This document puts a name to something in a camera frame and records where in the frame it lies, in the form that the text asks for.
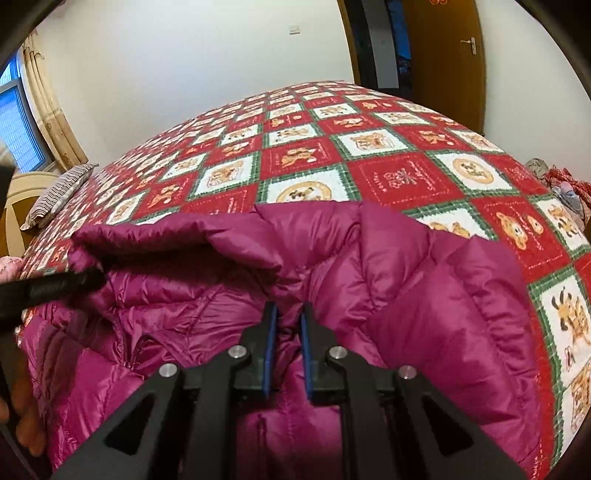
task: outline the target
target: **metal screw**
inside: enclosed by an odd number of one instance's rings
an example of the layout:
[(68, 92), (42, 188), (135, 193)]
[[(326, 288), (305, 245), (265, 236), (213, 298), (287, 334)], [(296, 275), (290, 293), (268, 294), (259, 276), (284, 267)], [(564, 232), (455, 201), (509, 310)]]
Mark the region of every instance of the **metal screw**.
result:
[(341, 360), (347, 356), (347, 349), (344, 346), (334, 346), (329, 350), (329, 355), (334, 358), (335, 360)]
[(417, 369), (411, 365), (403, 365), (398, 369), (398, 375), (405, 380), (412, 380), (417, 376)]
[(174, 377), (178, 372), (178, 367), (175, 364), (164, 364), (160, 365), (158, 373), (161, 377), (170, 378)]
[(232, 358), (242, 358), (247, 353), (247, 348), (242, 345), (234, 345), (228, 349), (228, 355), (230, 355)]

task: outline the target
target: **wooden headboard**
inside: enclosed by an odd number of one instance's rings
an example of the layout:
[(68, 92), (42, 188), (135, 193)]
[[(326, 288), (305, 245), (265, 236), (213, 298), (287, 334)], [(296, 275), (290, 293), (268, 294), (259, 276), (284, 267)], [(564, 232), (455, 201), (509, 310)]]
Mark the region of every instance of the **wooden headboard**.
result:
[(21, 257), (36, 232), (23, 232), (20, 226), (39, 195), (51, 185), (58, 175), (45, 171), (17, 174), (12, 178), (6, 208), (0, 218), (0, 257)]

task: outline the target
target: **beige curtain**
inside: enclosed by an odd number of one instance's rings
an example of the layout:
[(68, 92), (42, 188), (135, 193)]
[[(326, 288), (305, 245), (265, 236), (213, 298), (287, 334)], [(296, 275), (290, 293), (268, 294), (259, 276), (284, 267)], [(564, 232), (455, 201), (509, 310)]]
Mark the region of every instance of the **beige curtain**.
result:
[(62, 171), (88, 162), (80, 144), (61, 111), (51, 82), (45, 71), (45, 57), (37, 45), (37, 33), (33, 32), (22, 45), (22, 62), (25, 67), (26, 91), (37, 120), (39, 130), (49, 145)]
[(17, 166), (17, 162), (14, 160), (12, 152), (8, 149), (2, 138), (0, 138), (0, 165)]

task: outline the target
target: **magenta down jacket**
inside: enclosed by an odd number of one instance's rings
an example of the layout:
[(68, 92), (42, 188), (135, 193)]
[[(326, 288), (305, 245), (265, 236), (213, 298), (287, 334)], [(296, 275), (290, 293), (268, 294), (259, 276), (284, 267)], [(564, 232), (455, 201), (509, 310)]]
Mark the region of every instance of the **magenta down jacket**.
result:
[(306, 300), (341, 345), (381, 367), (416, 366), (530, 471), (540, 438), (530, 301), (498, 242), (432, 231), (371, 203), (257, 205), (88, 226), (71, 268), (109, 266), (104, 288), (39, 308), (26, 328), (35, 394), (59, 467), (165, 362), (202, 364), (237, 343), (267, 299), (280, 311), (267, 405), (242, 412), (242, 479), (340, 479), (336, 407), (304, 389)]

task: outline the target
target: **bedspread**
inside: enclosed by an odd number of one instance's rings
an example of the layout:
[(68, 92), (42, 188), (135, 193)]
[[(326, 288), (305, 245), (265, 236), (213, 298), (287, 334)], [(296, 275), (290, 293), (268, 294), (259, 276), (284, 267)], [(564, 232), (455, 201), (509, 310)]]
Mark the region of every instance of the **bedspread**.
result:
[(359, 199), (515, 252), (533, 305), (543, 415), (533, 478), (543, 478), (591, 402), (591, 248), (522, 165), (429, 108), (346, 82), (312, 82), (203, 113), (89, 180), (31, 244), (23, 275), (65, 270), (69, 237), (82, 225)]

